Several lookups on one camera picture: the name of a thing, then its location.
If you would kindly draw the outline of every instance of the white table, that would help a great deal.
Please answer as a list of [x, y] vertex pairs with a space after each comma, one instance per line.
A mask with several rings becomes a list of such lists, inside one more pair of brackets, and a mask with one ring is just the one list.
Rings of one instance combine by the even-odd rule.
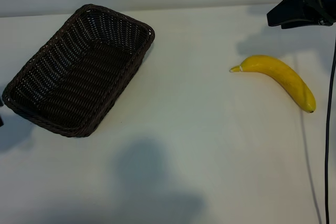
[[[127, 12], [156, 39], [88, 138], [62, 137], [0, 108], [0, 223], [316, 224], [317, 208], [324, 222], [335, 28], [269, 28], [271, 8]], [[68, 17], [0, 18], [0, 92]], [[292, 66], [317, 110], [302, 113], [267, 76], [228, 71], [252, 54]]]

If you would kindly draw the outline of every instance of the black wire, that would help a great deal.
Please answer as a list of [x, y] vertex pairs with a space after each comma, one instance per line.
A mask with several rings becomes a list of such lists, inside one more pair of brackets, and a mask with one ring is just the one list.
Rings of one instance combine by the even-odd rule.
[[324, 204], [326, 207], [325, 213], [325, 222], [329, 224], [329, 195], [328, 195], [328, 158], [329, 158], [329, 124], [330, 124], [330, 112], [331, 112], [331, 100], [332, 100], [332, 86], [334, 83], [334, 75], [336, 68], [336, 43], [334, 50], [334, 59], [332, 61], [331, 75], [330, 75], [330, 84], [329, 84], [329, 98], [328, 98], [328, 110], [327, 110], [327, 127], [325, 132], [326, 139], [326, 149], [325, 149], [325, 159], [324, 159]]

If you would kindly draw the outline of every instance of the banana stem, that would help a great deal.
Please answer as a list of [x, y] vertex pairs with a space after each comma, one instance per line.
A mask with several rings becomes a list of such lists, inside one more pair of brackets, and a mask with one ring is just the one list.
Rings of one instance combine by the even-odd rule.
[[230, 72], [242, 72], [242, 67], [240, 65], [237, 65], [230, 69]]

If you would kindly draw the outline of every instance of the brown wicker basket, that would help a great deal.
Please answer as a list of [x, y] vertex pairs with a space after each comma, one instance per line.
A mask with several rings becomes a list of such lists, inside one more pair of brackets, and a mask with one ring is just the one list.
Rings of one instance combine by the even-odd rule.
[[7, 85], [3, 101], [54, 133], [89, 136], [137, 72], [154, 36], [142, 22], [85, 5]]

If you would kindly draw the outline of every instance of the banana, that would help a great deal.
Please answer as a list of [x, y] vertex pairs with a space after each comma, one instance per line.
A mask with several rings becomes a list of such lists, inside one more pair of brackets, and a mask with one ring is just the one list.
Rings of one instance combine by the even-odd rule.
[[253, 55], [245, 59], [230, 72], [259, 72], [276, 80], [304, 111], [312, 113], [316, 109], [314, 95], [288, 65], [281, 60], [266, 55]]

